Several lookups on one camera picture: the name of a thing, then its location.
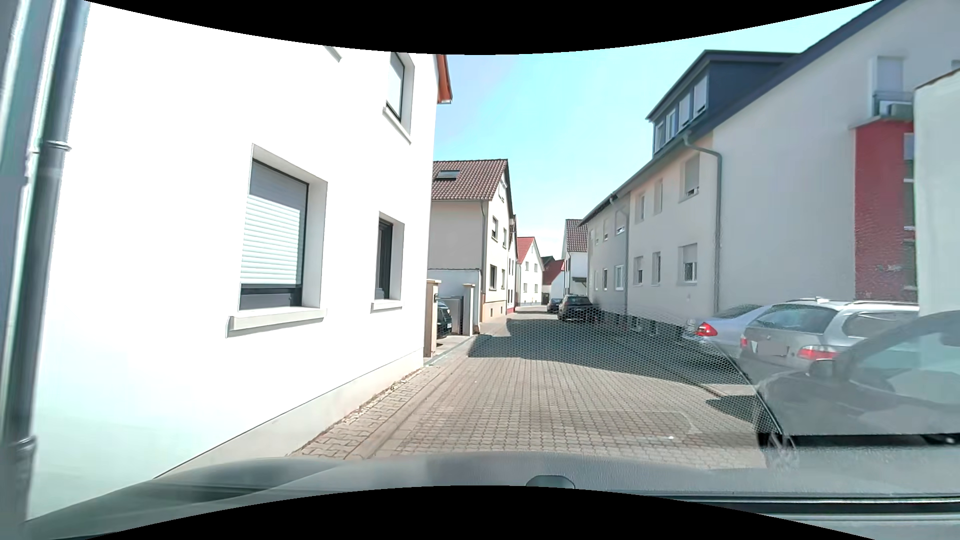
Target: side mirror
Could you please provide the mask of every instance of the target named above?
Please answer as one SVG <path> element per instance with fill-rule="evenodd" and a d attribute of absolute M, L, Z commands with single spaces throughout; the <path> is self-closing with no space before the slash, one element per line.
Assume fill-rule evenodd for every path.
<path fill-rule="evenodd" d="M 833 377 L 833 360 L 814 360 L 806 368 L 806 374 L 813 379 L 826 380 Z"/>

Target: balcony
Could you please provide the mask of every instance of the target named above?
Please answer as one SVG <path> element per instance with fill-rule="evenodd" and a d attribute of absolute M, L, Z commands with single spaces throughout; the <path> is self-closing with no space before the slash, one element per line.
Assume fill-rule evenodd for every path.
<path fill-rule="evenodd" d="M 873 116 L 913 120 L 913 92 L 891 90 L 874 92 Z"/>

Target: residential building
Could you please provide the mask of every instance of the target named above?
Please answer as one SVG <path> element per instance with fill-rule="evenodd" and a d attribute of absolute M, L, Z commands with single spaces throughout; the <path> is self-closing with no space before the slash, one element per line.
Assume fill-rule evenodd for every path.
<path fill-rule="evenodd" d="M 430 278 L 441 296 L 476 285 L 473 320 L 507 314 L 516 264 L 516 218 L 507 160 L 434 161 L 430 205 Z"/>
<path fill-rule="evenodd" d="M 547 293 L 547 302 L 551 298 L 564 295 L 564 262 L 551 260 L 543 265 L 543 292 Z"/>
<path fill-rule="evenodd" d="M 519 292 L 517 293 L 520 306 L 540 306 L 543 304 L 543 291 L 540 290 L 543 282 L 543 261 L 540 259 L 540 249 L 533 236 L 518 236 L 516 249 L 517 273 L 520 278 Z"/>
<path fill-rule="evenodd" d="M 881 0 L 800 54 L 705 51 L 648 115 L 651 160 L 583 220 L 630 209 L 643 283 L 627 312 L 677 325 L 809 296 L 916 299 L 906 89 L 960 59 L 956 20 L 949 0 Z"/>
<path fill-rule="evenodd" d="M 626 312 L 629 200 L 616 201 L 587 224 L 590 299 L 604 311 Z"/>
<path fill-rule="evenodd" d="M 563 294 L 587 294 L 587 228 L 579 219 L 564 220 L 564 242 L 561 260 L 564 262 Z M 559 295 L 556 287 L 553 294 Z"/>
<path fill-rule="evenodd" d="M 449 100 L 444 55 L 91 4 L 30 515 L 287 455 L 421 368 L 427 178 Z"/>
<path fill-rule="evenodd" d="M 920 313 L 929 315 L 960 309 L 956 268 L 960 247 L 956 229 L 956 205 L 960 184 L 960 60 L 945 77 L 916 90 L 917 285 Z"/>

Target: roof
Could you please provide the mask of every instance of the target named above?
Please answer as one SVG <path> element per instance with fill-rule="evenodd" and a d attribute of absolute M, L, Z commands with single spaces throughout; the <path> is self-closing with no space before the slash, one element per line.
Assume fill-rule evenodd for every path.
<path fill-rule="evenodd" d="M 580 226 L 579 219 L 567 219 L 564 229 L 566 251 L 568 253 L 587 252 L 587 228 Z"/>
<path fill-rule="evenodd" d="M 697 60 L 686 69 L 683 75 L 677 79 L 677 82 L 674 83 L 669 90 L 663 94 L 663 97 L 657 102 L 657 105 L 650 110 L 650 113 L 647 114 L 646 119 L 652 120 L 654 116 L 660 112 L 660 109 L 666 106 L 666 104 L 672 102 L 673 100 L 679 97 L 681 90 L 686 89 L 686 87 L 693 82 L 695 78 L 700 76 L 700 72 L 707 67 L 707 64 L 713 61 L 750 61 L 750 62 L 770 62 L 770 63 L 783 63 L 785 60 L 797 56 L 797 53 L 771 53 L 768 51 L 721 51 L 715 49 L 707 49 L 706 51 L 700 53 L 700 56 L 697 57 Z"/>
<path fill-rule="evenodd" d="M 550 284 L 557 279 L 557 276 L 560 275 L 564 270 L 564 262 L 562 260 L 551 260 L 543 267 L 543 284 Z"/>
<path fill-rule="evenodd" d="M 450 68 L 446 55 L 437 55 L 437 105 L 453 103 L 453 88 L 450 87 Z"/>
<path fill-rule="evenodd" d="M 437 180 L 440 171 L 457 170 L 454 180 Z M 491 201 L 500 178 L 507 173 L 506 160 L 433 162 L 434 201 Z"/>
<path fill-rule="evenodd" d="M 581 222 L 586 223 L 600 213 L 604 208 L 606 208 L 612 201 L 615 201 L 617 198 L 619 198 L 619 192 L 631 184 L 634 180 L 643 178 L 647 173 L 652 174 L 657 172 L 660 166 L 670 162 L 670 160 L 676 156 L 677 149 L 685 147 L 685 138 L 688 137 L 690 140 L 695 141 L 712 132 L 714 128 L 729 120 L 731 116 L 745 109 L 761 96 L 779 86 L 780 83 L 786 81 L 801 69 L 804 69 L 827 52 L 833 50 L 834 47 L 840 43 L 843 43 L 857 32 L 867 28 L 880 19 L 883 15 L 891 12 L 906 1 L 907 0 L 880 0 L 868 10 L 851 19 L 849 22 L 847 22 L 847 24 L 834 30 L 820 41 L 810 45 L 799 55 L 796 55 L 790 60 L 784 62 L 783 65 L 777 69 L 765 83 L 758 86 L 754 91 L 749 92 L 740 100 L 734 101 L 732 104 L 726 106 L 716 114 L 701 115 L 698 117 L 698 119 L 694 120 L 690 126 L 686 128 L 685 137 L 674 137 L 672 140 L 667 142 L 666 145 L 664 145 L 663 148 L 661 148 L 651 160 L 647 161 L 647 163 L 643 165 L 640 170 L 636 171 L 634 175 L 627 180 L 627 182 L 624 182 L 616 189 L 616 191 L 605 197 L 603 202 L 594 207 L 593 210 L 584 216 Z"/>
<path fill-rule="evenodd" d="M 533 236 L 518 236 L 516 238 L 516 262 L 523 262 L 534 241 Z"/>

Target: cobblestone pavement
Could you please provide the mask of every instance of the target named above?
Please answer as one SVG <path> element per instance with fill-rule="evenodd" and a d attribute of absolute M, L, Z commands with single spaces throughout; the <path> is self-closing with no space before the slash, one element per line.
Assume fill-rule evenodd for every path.
<path fill-rule="evenodd" d="M 300 453 L 527 450 L 764 466 L 746 421 L 752 389 L 717 360 L 607 326 L 560 322 L 542 309 L 512 314 L 450 356 Z M 380 440 L 368 444 L 378 429 Z"/>

